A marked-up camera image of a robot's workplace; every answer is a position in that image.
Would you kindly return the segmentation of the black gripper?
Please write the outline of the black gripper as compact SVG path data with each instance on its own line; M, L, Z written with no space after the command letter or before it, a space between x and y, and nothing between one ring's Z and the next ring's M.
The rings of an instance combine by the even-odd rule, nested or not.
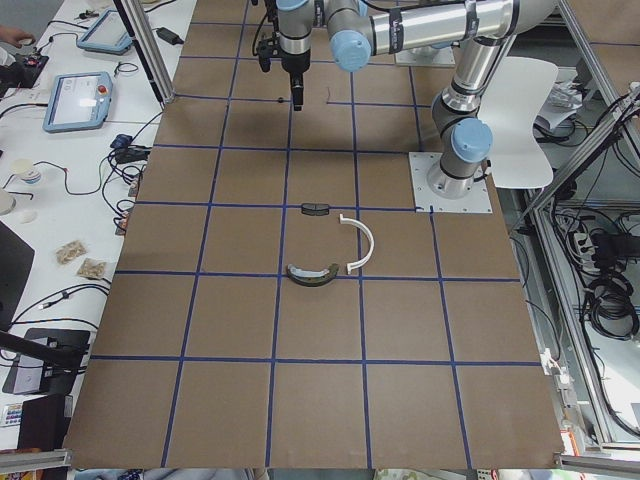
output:
M304 105L304 73L310 68L310 51L292 54L281 50L282 68L290 75L291 102L294 111L301 111Z

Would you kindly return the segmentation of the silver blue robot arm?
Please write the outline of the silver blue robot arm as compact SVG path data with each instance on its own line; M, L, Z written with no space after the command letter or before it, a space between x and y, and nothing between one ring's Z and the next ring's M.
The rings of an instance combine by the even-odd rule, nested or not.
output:
M266 17L274 31L258 43L255 54L263 71L269 71L272 59L280 60L293 107L301 110L315 27L326 28L334 61L347 72L364 68L373 56L460 43L453 79L432 108L444 150L427 174L436 195L458 199L470 190L493 144L489 126L477 117L490 80L511 40L539 25L555 7L553 1L422 1L378 7L368 15L363 1L268 1Z

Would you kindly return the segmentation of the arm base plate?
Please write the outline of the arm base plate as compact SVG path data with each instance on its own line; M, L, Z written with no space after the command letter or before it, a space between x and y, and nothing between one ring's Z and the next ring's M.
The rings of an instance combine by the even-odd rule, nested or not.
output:
M439 152L410 152L415 210L424 213L491 214L482 168L467 179L454 179L441 170Z
M444 48L425 46L396 53L395 64L400 66L453 68L455 59L453 49L450 46Z

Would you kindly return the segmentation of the person hand at desk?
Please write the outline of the person hand at desk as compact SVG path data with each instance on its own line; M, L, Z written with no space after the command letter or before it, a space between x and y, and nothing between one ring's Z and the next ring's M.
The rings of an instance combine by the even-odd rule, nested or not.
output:
M21 49L23 46L32 45L35 42L35 37L20 28L0 25L0 40L2 43Z

